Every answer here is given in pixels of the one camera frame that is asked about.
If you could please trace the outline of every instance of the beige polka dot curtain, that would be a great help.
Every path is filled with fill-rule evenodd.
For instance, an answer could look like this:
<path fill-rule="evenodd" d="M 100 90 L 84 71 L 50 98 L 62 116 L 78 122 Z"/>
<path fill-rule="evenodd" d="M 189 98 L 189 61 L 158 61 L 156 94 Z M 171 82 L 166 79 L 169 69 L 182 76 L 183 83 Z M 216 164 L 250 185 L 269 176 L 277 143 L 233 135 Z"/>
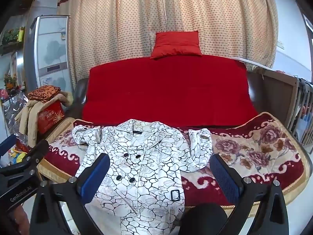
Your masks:
<path fill-rule="evenodd" d="M 90 68 L 150 56 L 155 33 L 166 30 L 163 0 L 59 0 L 58 14 L 70 15 L 72 82 Z"/>
<path fill-rule="evenodd" d="M 168 30 L 199 31 L 203 54 L 273 66 L 278 38 L 275 0 L 165 0 L 165 11 Z"/>
<path fill-rule="evenodd" d="M 199 31 L 203 54 L 272 67 L 278 38 L 274 0 L 59 0 L 70 15 L 73 84 L 93 66 L 150 56 L 155 32 Z"/>

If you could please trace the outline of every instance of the red gift box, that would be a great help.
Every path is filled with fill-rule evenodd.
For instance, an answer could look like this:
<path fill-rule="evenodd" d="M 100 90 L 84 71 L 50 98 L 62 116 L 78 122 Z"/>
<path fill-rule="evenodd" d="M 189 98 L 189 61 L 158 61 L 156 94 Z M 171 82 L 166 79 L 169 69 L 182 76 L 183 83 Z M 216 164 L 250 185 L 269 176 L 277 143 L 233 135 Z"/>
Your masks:
<path fill-rule="evenodd" d="M 62 109 L 61 102 L 57 100 L 56 102 L 50 104 L 43 111 L 38 114 L 38 131 L 44 134 L 53 125 L 62 120 L 64 117 L 64 112 Z"/>

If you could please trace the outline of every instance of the refrigerator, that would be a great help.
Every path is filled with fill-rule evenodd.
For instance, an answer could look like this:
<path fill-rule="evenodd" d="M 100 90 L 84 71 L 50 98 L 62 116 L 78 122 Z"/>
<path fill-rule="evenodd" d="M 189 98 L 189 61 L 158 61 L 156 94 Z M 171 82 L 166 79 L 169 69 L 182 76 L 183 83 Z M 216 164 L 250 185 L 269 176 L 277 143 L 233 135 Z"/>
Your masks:
<path fill-rule="evenodd" d="M 28 92 L 54 85 L 73 93 L 68 60 L 69 16 L 46 15 L 30 26 L 31 63 L 25 68 Z"/>

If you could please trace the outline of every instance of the beige jacket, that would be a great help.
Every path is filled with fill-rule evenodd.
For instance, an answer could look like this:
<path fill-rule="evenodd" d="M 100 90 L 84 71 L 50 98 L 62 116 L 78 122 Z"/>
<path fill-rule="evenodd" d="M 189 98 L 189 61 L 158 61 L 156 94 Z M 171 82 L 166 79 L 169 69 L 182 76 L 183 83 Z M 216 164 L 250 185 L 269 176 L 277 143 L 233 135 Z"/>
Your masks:
<path fill-rule="evenodd" d="M 60 93 L 46 103 L 30 100 L 15 117 L 16 121 L 20 121 L 20 133 L 27 134 L 28 145 L 30 147 L 34 147 L 37 141 L 38 113 L 57 100 L 60 100 L 64 106 L 69 107 L 73 103 L 73 96 L 71 93 L 60 91 Z"/>

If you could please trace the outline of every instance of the blue gripper pad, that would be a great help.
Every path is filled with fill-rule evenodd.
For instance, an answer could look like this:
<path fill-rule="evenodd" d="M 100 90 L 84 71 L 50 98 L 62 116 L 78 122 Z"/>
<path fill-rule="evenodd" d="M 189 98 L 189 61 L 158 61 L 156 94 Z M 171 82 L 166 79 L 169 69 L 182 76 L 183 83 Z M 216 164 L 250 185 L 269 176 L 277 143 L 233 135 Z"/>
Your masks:
<path fill-rule="evenodd" d="M 16 136 L 14 134 L 7 137 L 0 144 L 0 156 L 3 156 L 15 144 L 16 144 Z"/>
<path fill-rule="evenodd" d="M 244 189 L 241 176 L 235 169 L 230 168 L 219 154 L 212 155 L 209 163 L 210 169 L 228 202 L 237 205 Z"/>
<path fill-rule="evenodd" d="M 110 167 L 110 158 L 107 154 L 100 154 L 96 161 L 84 169 L 78 177 L 77 191 L 81 196 L 82 204 L 90 203 L 95 196 L 101 182 Z"/>

